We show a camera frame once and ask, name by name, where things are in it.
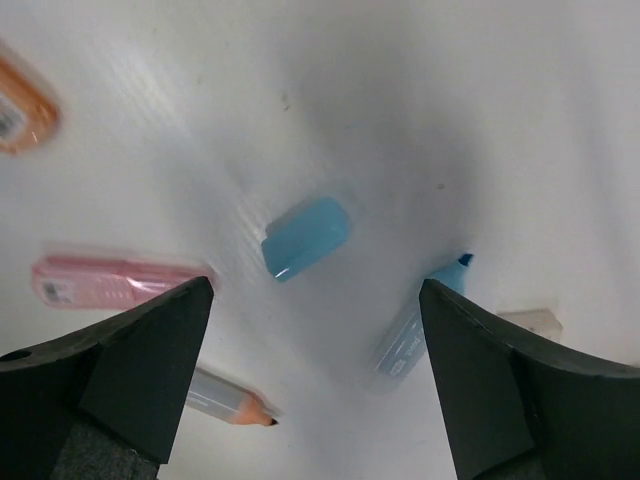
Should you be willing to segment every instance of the pencil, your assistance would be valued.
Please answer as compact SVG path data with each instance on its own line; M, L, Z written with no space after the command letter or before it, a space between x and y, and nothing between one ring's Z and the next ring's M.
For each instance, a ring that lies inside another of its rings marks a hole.
M258 395L199 368L193 374L185 404L232 425L278 425Z

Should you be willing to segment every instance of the barcode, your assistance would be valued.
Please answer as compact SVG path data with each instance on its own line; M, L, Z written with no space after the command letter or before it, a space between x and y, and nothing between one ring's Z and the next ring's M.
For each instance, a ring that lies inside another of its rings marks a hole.
M42 282L42 291L49 303L73 303L71 285L68 282Z
M24 114L0 93L0 140L8 143L25 126Z
M53 283L46 282L42 284L44 294L47 296L47 300L52 303L60 303L60 297L58 297L58 290Z

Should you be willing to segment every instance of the light blue highlighter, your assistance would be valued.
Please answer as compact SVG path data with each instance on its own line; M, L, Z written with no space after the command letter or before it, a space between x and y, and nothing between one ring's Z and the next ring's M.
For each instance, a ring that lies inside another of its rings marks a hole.
M464 294L464 277L472 259L471 253L465 253L455 262L430 273L426 278L438 280L452 290ZM397 388L426 351L420 304L416 298L400 311L376 349L370 389L377 393L387 393Z
M347 212L333 198L322 197L267 232L262 242L267 270L286 282L346 242L349 233Z

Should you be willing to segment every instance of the white table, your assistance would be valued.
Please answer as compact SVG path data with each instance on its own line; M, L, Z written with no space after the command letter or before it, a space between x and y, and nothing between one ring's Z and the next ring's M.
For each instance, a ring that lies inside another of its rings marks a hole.
M476 253L469 296L556 308L564 343L640 357L640 4L6 1L0 36L55 90L55 139L0 159L0 347L110 312L29 288L48 241L210 262L201 363L273 429L186 410L162 480L455 478L429 362L392 395L364 365L422 273ZM264 228L347 192L350 241L286 284Z

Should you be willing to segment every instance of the gray fabric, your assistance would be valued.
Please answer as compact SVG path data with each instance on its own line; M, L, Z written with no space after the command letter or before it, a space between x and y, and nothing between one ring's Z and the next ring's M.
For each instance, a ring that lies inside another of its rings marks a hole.
M81 423L72 427L51 473L52 480L155 480L159 466Z

